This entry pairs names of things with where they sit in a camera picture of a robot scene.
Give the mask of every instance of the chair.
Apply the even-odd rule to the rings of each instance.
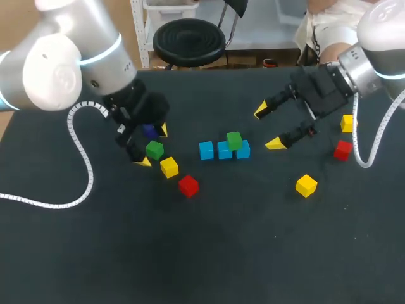
[[[218,26],[200,19],[179,19],[160,27],[153,37],[153,49],[159,58],[169,64],[185,68],[201,67],[219,59],[230,45],[239,18],[242,18],[247,0],[224,0]],[[228,6],[235,12],[228,41],[221,25]]]

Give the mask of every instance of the floor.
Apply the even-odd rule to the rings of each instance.
[[[123,36],[132,61],[139,67],[140,57],[130,0],[103,0],[103,2]],[[0,53],[13,49],[38,22],[39,14],[34,3],[35,0],[0,1]],[[12,114],[13,112],[0,113],[0,138]]]

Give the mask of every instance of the cube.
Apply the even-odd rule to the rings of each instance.
[[[318,183],[306,174],[297,181],[296,190],[307,198],[315,192],[317,185]]]
[[[190,175],[187,175],[178,182],[178,188],[186,197],[190,198],[199,190],[198,181],[193,179]]]
[[[164,152],[165,149],[163,148],[163,145],[160,142],[151,141],[146,146],[146,155],[150,158],[153,158],[154,160],[159,160]]]
[[[144,135],[152,141],[159,138],[159,134],[156,132],[153,125],[143,125],[142,130],[144,131]]]
[[[218,158],[220,160],[228,160],[232,158],[232,151],[229,150],[228,143],[226,141],[218,142]]]
[[[242,148],[236,151],[236,158],[241,160],[243,158],[249,158],[251,156],[251,147],[248,141],[242,141]]]
[[[353,132],[353,115],[343,115],[340,126],[343,133]]]
[[[214,158],[214,146],[212,141],[200,142],[199,147],[201,160],[212,160]]]
[[[178,174],[178,165],[173,157],[169,157],[160,162],[160,168],[167,179]]]
[[[242,149],[242,136],[239,132],[227,133],[227,142],[230,151]]]
[[[345,141],[339,141],[333,156],[335,158],[337,158],[338,160],[346,161],[349,159],[352,148],[353,148],[353,145],[351,143],[345,142]]]

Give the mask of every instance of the white cable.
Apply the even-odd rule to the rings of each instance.
[[[354,146],[354,156],[356,157],[357,163],[362,166],[363,168],[370,168],[373,165],[375,156],[377,155],[378,146],[380,145],[381,138],[384,134],[384,130],[388,125],[388,122],[391,119],[392,114],[394,114],[395,110],[398,106],[405,100],[405,91],[400,93],[398,97],[394,100],[394,102],[390,105],[388,111],[382,118],[380,126],[378,127],[377,134],[374,138],[373,146],[371,147],[370,156],[368,157],[368,161],[365,163],[361,160],[360,153],[359,153],[359,145],[358,145],[358,137],[357,137],[357,112],[359,107],[359,94],[356,93],[354,95],[353,101],[353,146]]]
[[[73,117],[75,116],[76,112],[79,109],[81,109],[81,108],[83,108],[85,106],[91,106],[93,108],[98,109],[104,117],[107,117],[107,115],[108,115],[108,110],[105,107],[103,107],[101,104],[95,103],[93,101],[83,101],[81,103],[77,103],[69,111],[69,114],[68,114],[68,121],[67,122],[68,122],[68,130],[69,130],[70,136],[72,137],[73,142],[75,143],[77,149],[79,150],[80,154],[82,155],[82,158],[83,158],[84,163],[86,165],[87,174],[89,176],[89,181],[87,183],[87,188],[84,191],[84,193],[81,195],[81,197],[79,197],[75,201],[72,201],[71,203],[60,204],[60,205],[41,203],[40,201],[34,201],[32,199],[22,198],[21,196],[15,196],[15,195],[4,194],[4,193],[0,193],[0,198],[5,198],[7,200],[13,200],[13,201],[21,201],[22,203],[38,206],[38,207],[41,207],[41,208],[47,208],[47,209],[67,209],[67,208],[77,206],[78,204],[83,202],[89,196],[89,194],[91,192],[91,189],[93,188],[93,183],[94,183],[93,169],[91,167],[90,160],[87,157],[87,154],[86,154],[86,152],[84,151],[84,149],[82,147],[82,144],[80,143],[80,141],[77,138],[75,129],[73,128]]]

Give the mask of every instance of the silver metal cylinder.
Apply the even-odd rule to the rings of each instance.
[[[339,56],[339,70],[347,84],[363,98],[382,87],[380,78],[357,43]]]

